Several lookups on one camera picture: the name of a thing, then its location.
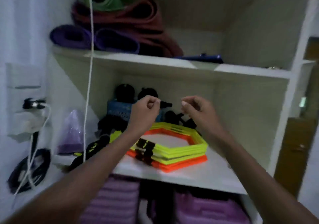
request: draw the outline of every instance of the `forearm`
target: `forearm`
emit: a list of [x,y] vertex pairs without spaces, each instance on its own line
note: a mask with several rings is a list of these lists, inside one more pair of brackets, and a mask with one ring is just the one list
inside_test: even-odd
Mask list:
[[318,224],[318,219],[286,191],[231,137],[218,144],[265,223]]
[[126,151],[139,139],[124,132],[94,157],[45,190],[6,223],[75,223]]

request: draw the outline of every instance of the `person's right hand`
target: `person's right hand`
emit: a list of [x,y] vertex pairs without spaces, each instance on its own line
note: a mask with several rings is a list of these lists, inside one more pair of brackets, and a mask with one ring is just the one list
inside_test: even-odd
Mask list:
[[183,97],[181,110],[194,120],[200,131],[220,140],[229,141],[232,137],[222,126],[213,105],[199,96]]

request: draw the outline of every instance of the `white cable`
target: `white cable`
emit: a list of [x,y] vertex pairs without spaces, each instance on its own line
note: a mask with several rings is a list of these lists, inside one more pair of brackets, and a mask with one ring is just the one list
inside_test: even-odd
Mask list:
[[[40,132],[39,132],[39,135],[38,135],[38,140],[40,139],[41,133],[43,132],[42,129],[45,127],[45,125],[47,124],[48,120],[51,117],[51,107],[50,107],[50,105],[49,104],[45,104],[45,103],[42,103],[42,105],[46,106],[49,109],[49,113],[48,113],[48,117],[46,118],[46,120],[44,121],[42,127],[40,128]],[[31,135],[31,138],[30,138],[30,149],[29,149],[29,154],[28,154],[28,159],[27,159],[27,170],[26,170],[26,173],[25,173],[22,181],[20,182],[20,185],[18,186],[18,189],[14,193],[14,199],[13,199],[13,203],[12,203],[12,207],[11,207],[12,209],[14,208],[14,204],[15,204],[15,200],[16,200],[17,194],[18,194],[19,190],[21,189],[21,187],[23,186],[24,181],[26,180],[26,178],[28,178],[28,181],[29,181],[29,183],[31,185],[31,188],[32,189],[35,188],[35,184],[34,184],[34,182],[32,180],[31,166],[33,164],[33,161],[34,161],[34,158],[35,158],[35,154],[36,154],[38,148],[36,148],[34,150],[34,153],[33,153],[32,158],[31,158],[32,142],[33,142],[33,135]]]
[[91,22],[91,56],[90,56],[89,82],[87,85],[86,105],[85,105],[85,114],[84,114],[83,163],[85,162],[85,159],[86,159],[86,120],[87,120],[87,111],[89,108],[91,77],[92,77],[92,68],[93,68],[93,53],[94,53],[94,26],[93,26],[93,5],[92,5],[93,3],[92,3],[92,0],[89,0],[89,3],[90,3],[90,22]]

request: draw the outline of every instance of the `power outlet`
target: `power outlet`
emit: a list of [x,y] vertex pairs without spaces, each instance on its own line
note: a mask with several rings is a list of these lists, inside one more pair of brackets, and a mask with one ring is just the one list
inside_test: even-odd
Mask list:
[[22,108],[27,98],[44,99],[42,72],[33,65],[6,64],[7,134],[34,133],[42,127],[41,110]]

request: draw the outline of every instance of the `clear plastic packaging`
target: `clear plastic packaging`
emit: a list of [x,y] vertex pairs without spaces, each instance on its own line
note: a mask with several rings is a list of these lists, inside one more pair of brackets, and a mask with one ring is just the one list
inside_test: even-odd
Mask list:
[[58,154],[71,154],[83,151],[83,125],[83,113],[78,109],[71,110],[66,116],[62,127]]

